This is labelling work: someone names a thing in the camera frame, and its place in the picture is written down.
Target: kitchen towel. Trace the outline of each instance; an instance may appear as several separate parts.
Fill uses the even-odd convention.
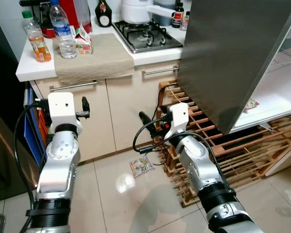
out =
[[[63,86],[92,80],[119,78],[134,73],[134,61],[114,34],[91,35],[93,53],[76,58],[61,56],[57,39],[53,39],[54,64]]]

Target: kitchen counter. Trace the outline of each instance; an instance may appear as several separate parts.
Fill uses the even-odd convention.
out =
[[[132,53],[130,49],[125,45],[125,42],[120,38],[120,36],[115,31],[114,27],[101,28],[92,21],[93,32],[92,34],[106,34],[113,33],[115,37],[123,44],[123,47],[128,51],[128,53],[133,57],[134,65],[146,65],[158,62],[172,61],[180,59],[182,48],[164,49],[141,53]],[[178,40],[180,43],[184,43],[185,31],[173,28],[172,26],[165,27],[167,33],[169,33],[174,39]],[[53,54],[53,44],[52,39],[45,38],[45,42],[51,53],[52,60],[46,63],[39,63],[34,57],[31,44],[29,40],[26,41],[22,56],[20,58],[16,76],[20,82],[32,81],[45,78],[57,77],[54,66],[54,54]]]

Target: dark bottle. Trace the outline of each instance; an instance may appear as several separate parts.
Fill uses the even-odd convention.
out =
[[[179,28],[180,27],[180,23],[181,23],[181,19],[183,17],[183,13],[184,13],[184,9],[183,9],[183,3],[182,2],[178,2],[175,8],[175,16],[173,18],[173,22],[172,25],[173,28]]]
[[[106,0],[99,0],[95,9],[97,21],[100,27],[110,27],[112,19],[112,10]]]

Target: silver robot arm segment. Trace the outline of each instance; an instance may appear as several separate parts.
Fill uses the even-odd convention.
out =
[[[235,191],[222,179],[209,158],[208,149],[190,135],[180,136],[189,121],[188,105],[172,105],[169,112],[173,120],[164,139],[179,134],[179,140],[173,139],[169,143],[176,148],[190,184],[201,200],[209,229],[216,233],[262,233],[237,200]]]
[[[35,208],[26,213],[32,218],[26,233],[70,233],[68,218],[80,161],[78,135],[82,132],[77,117],[89,117],[89,106],[76,114],[73,94],[58,92],[49,94],[48,110],[54,136],[46,148],[47,161],[40,174]]]

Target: stove burner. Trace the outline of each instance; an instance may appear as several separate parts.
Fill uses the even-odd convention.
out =
[[[166,28],[161,28],[153,20],[147,24],[120,21],[113,23],[113,26],[133,53],[182,47],[166,32]]]

